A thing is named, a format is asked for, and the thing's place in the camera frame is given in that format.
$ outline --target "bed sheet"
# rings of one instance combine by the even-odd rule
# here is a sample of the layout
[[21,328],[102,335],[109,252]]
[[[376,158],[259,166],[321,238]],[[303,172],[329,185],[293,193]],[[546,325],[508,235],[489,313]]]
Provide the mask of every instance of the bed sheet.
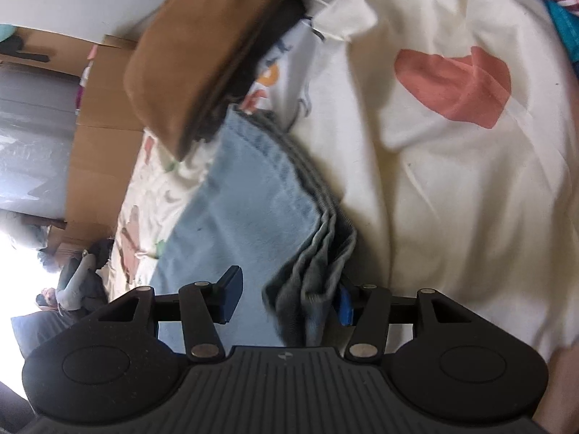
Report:
[[[273,110],[328,181],[359,232],[349,275],[437,288],[546,358],[572,343],[579,86],[543,2],[306,3],[241,108]],[[173,165],[145,135],[111,297],[149,282],[215,148]]]

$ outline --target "black object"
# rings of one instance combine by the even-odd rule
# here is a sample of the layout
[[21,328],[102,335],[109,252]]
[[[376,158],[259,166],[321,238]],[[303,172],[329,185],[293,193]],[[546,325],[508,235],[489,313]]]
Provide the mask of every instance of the black object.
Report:
[[20,36],[16,36],[15,34],[0,42],[0,54],[18,57],[19,59],[34,60],[36,62],[50,62],[50,57],[48,55],[20,52],[23,48],[24,41],[22,41]]
[[[451,299],[394,297],[342,281],[335,308],[356,328],[333,348],[235,347],[229,321],[242,273],[179,295],[132,290],[39,347],[22,381],[43,417],[26,433],[541,433],[531,421],[547,370],[529,346]],[[183,321],[187,357],[155,338]],[[389,323],[415,338],[383,355]]]

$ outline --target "ridged black surface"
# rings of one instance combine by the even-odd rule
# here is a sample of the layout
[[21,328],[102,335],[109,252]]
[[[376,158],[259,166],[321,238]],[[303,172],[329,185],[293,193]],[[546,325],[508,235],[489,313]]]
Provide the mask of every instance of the ridged black surface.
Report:
[[195,366],[176,394],[114,426],[70,426],[46,418],[25,434],[539,434],[527,419],[458,427],[397,399],[375,367],[344,362],[331,348],[237,348],[225,362]]

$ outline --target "metal pin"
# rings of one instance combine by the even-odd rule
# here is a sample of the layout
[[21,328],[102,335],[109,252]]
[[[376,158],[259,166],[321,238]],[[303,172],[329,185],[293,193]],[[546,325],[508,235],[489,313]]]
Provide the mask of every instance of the metal pin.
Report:
[[191,348],[191,353],[199,359],[209,359],[219,355],[219,348],[215,344],[198,344]]
[[361,342],[350,347],[350,354],[357,358],[366,359],[378,354],[378,349],[372,344]]

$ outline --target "red heart print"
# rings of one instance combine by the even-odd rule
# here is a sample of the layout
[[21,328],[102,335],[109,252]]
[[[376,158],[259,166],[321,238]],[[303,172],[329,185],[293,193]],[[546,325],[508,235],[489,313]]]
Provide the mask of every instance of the red heart print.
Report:
[[447,58],[403,49],[394,63],[398,81],[423,105],[450,121],[492,129],[511,96],[508,66],[484,49]]

